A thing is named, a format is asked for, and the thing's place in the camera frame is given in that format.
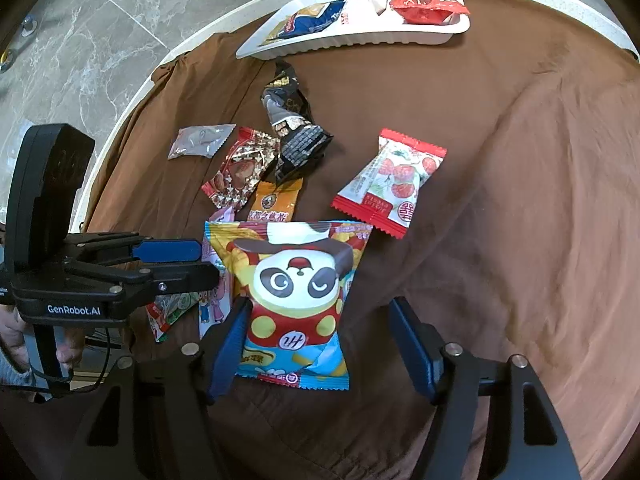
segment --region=black snack wrapper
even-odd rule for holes
[[[275,79],[262,92],[262,105],[273,132],[281,138],[275,173],[279,186],[311,171],[334,136],[313,124],[309,103],[298,88],[296,72],[282,58],[276,60]]]

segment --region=white plastic tray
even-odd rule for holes
[[[262,45],[267,35],[287,16],[311,4],[331,1],[334,0],[293,0],[289,2],[242,44],[236,52],[236,57],[240,59],[254,56],[258,59],[274,59],[278,56],[306,52],[307,50],[366,43],[441,44],[449,41],[454,34],[465,32],[470,26],[469,17],[465,15],[461,15],[456,22],[450,25],[405,25],[393,22],[398,20],[389,19],[378,20],[375,23],[349,25],[336,22],[321,32]],[[395,13],[387,6],[380,18],[384,18],[388,12]]]

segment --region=panda eye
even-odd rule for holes
[[[271,267],[260,273],[260,281],[271,294],[277,298],[286,298],[293,292],[293,282],[282,269]]]
[[[306,290],[312,298],[322,298],[334,290],[338,275],[331,267],[323,267],[316,272]]]

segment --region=red fruit print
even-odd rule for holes
[[[411,164],[400,164],[394,168],[396,182],[410,182],[414,179],[415,168]]]
[[[382,161],[382,164],[380,164],[380,169],[378,170],[378,173],[380,175],[390,175],[394,172],[394,163],[390,158],[386,158],[385,160]]]
[[[409,198],[412,194],[414,194],[415,186],[410,182],[405,184],[393,184],[391,186],[391,193],[398,198]]]
[[[438,169],[438,165],[436,164],[436,161],[433,160],[430,156],[426,156],[422,160],[422,167],[424,168],[424,171],[427,172],[427,174],[432,174],[434,171]]]

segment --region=metal bolt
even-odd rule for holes
[[[524,355],[516,354],[511,356],[511,362],[516,365],[518,368],[526,368],[529,364],[527,358]]]
[[[127,355],[118,359],[118,368],[120,370],[126,370],[133,364],[133,359]]]
[[[447,343],[444,346],[444,351],[449,355],[459,356],[462,354],[462,346],[458,343]]]
[[[200,351],[200,346],[198,343],[186,343],[182,345],[180,351],[184,355],[196,355]]]

